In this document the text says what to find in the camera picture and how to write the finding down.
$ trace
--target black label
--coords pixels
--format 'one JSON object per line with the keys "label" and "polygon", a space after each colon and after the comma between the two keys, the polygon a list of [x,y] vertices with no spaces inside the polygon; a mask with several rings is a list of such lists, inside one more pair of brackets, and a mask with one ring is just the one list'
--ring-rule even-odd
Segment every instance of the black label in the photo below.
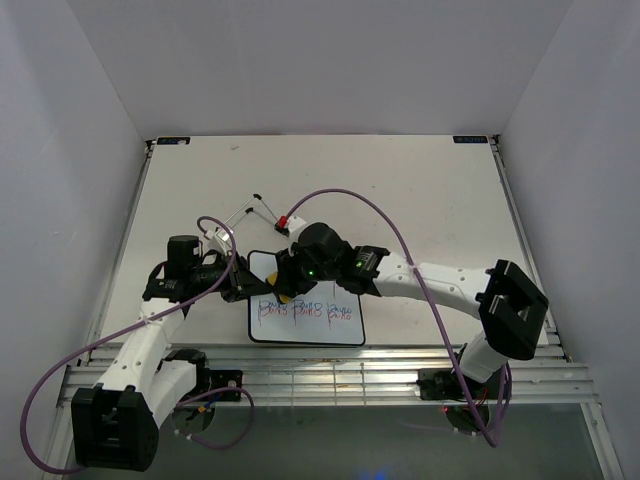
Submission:
{"label": "black label", "polygon": [[453,143],[489,143],[484,135],[454,135]]}
{"label": "black label", "polygon": [[189,145],[191,137],[160,137],[158,145]]}

